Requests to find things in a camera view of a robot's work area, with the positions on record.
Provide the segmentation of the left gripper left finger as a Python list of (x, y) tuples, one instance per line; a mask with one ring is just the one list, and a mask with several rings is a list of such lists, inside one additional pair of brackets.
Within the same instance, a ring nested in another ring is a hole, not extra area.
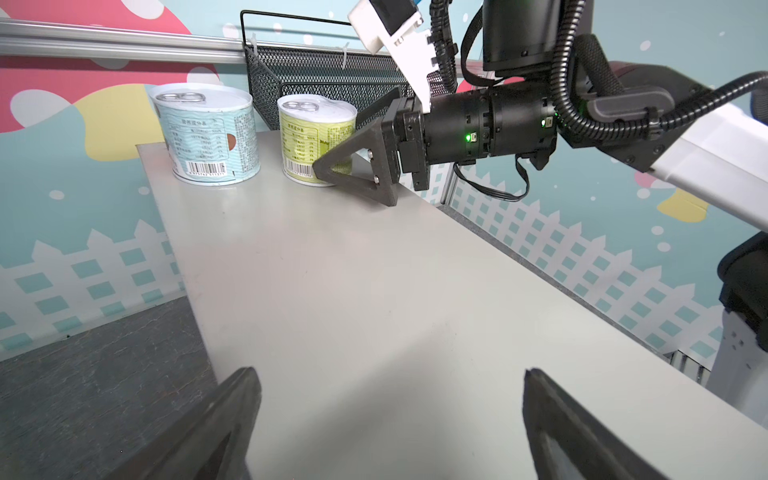
[(242, 479), (262, 400), (252, 367), (236, 370), (109, 479)]

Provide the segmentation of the grey metal cabinet counter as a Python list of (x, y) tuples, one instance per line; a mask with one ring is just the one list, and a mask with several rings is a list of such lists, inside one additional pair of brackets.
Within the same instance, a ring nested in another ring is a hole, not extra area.
[(550, 375), (671, 479), (763, 479), (767, 433), (408, 190), (387, 208), (282, 171), (229, 187), (139, 154), (218, 379), (263, 395), (255, 479), (532, 479), (524, 375)]

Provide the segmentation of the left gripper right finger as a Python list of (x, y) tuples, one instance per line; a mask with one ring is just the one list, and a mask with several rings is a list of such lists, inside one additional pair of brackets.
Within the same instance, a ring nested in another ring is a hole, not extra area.
[(523, 421), (540, 479), (663, 479), (546, 372), (525, 372)]

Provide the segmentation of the black mesh wall basket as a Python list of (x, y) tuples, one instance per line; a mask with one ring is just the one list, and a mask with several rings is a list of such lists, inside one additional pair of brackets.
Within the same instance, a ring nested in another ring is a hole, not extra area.
[(253, 106), (267, 126), (279, 128), (277, 100), (291, 94), (315, 94), (342, 100), (363, 110), (395, 87), (414, 97), (411, 86), (388, 55), (337, 47), (259, 44), (246, 38), (247, 15), (320, 23), (320, 18), (257, 10), (240, 12), (241, 45)]

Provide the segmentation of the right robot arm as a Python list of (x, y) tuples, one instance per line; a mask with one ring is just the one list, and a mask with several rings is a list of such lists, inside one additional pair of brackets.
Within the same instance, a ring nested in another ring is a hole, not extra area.
[(455, 172), (511, 155), (546, 166), (558, 140), (594, 148), (751, 224), (718, 265), (723, 343), (707, 388), (767, 421), (767, 75), (710, 89), (671, 68), (609, 62), (589, 1), (486, 1), (455, 42), (450, 5), (361, 1), (348, 20), (387, 50), (412, 95), (384, 96), (373, 121), (313, 164), (316, 177), (386, 206), (402, 174)]

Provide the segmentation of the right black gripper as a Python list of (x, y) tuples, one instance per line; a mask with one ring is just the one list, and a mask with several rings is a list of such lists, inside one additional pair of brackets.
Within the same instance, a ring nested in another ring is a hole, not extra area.
[(429, 188), (422, 105), (400, 94), (395, 87), (358, 112), (360, 130), (313, 163), (319, 180), (388, 207), (398, 203), (402, 173), (411, 175), (415, 191)]

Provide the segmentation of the green label can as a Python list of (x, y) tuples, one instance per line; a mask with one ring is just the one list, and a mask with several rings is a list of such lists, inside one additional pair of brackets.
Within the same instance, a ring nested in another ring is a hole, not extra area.
[(284, 174), (299, 184), (330, 186), (317, 178), (313, 164), (352, 136), (357, 109), (347, 102), (314, 94), (282, 96), (277, 107)]

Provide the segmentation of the teal label can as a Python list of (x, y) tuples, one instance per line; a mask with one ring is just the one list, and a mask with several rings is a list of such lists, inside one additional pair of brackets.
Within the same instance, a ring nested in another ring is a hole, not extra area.
[(204, 83), (172, 83), (148, 90), (175, 176), (190, 184), (226, 186), (260, 170), (252, 96)]

